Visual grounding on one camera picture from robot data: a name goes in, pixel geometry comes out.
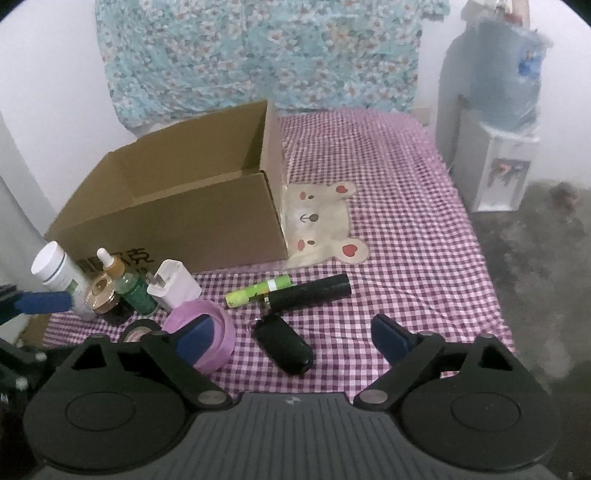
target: white dropper bulb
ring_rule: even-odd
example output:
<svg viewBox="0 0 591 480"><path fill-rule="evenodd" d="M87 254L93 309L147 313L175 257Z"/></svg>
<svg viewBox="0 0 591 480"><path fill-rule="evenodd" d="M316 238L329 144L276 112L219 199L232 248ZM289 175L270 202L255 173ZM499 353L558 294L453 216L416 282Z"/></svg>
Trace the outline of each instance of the white dropper bulb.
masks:
<svg viewBox="0 0 591 480"><path fill-rule="evenodd" d="M110 268L115 263L115 257L104 248L99 248L96 251L96 256L103 262L105 268Z"/></svg>

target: pink gingham cloth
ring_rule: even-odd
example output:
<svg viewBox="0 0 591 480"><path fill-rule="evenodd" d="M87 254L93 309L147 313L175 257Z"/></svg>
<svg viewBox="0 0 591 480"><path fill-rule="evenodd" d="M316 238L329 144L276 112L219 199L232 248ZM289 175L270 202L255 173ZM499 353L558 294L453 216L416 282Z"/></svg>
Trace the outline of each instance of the pink gingham cloth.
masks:
<svg viewBox="0 0 591 480"><path fill-rule="evenodd" d="M401 113L318 112L281 119L291 183L349 180L351 236L365 241L369 259L348 265L332 259L289 271L294 283L346 272L351 298L284 314L314 350L302 377L281 372L258 347L249 325L258 304L228 310L236 325L232 359L210 377L231 395L243 391L345 392L350 400L389 368L371 342L370 321L385 313L410 331L432 330L470 342L490 332L513 348L491 279L467 214L439 154L419 123ZM222 303L230 291L284 272L260 266L196 276L203 298ZM54 314L47 346L80 343L95 332L113 341L121 327ZM163 312L153 317L159 323Z"/></svg>

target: gray floor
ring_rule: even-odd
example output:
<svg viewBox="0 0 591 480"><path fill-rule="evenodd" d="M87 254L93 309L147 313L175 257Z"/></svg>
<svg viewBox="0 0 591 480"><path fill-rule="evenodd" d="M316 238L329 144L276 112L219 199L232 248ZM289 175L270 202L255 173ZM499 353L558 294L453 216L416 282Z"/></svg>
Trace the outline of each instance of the gray floor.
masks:
<svg viewBox="0 0 591 480"><path fill-rule="evenodd" d="M530 186L518 212L470 218L519 357L561 411L550 467L564 479L591 478L591 190L579 190L568 216L550 187Z"/></svg>

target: teal floral cloth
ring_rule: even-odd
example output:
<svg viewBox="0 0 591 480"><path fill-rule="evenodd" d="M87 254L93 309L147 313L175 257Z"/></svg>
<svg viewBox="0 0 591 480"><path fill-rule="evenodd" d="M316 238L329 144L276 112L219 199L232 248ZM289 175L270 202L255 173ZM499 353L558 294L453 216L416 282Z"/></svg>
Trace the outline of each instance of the teal floral cloth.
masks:
<svg viewBox="0 0 591 480"><path fill-rule="evenodd" d="M97 0L100 53L128 128L258 99L288 110L407 111L421 22L448 0Z"/></svg>

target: green marker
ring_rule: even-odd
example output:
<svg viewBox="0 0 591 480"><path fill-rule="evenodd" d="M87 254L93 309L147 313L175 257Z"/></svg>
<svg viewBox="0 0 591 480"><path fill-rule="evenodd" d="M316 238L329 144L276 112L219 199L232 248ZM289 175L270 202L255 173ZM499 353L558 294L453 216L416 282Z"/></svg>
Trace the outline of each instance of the green marker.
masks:
<svg viewBox="0 0 591 480"><path fill-rule="evenodd" d="M289 275L282 275L273 280L262 281L242 290L233 291L226 295L226 303L230 308L239 307L262 297L270 291L287 287L291 287L291 279Z"/></svg>

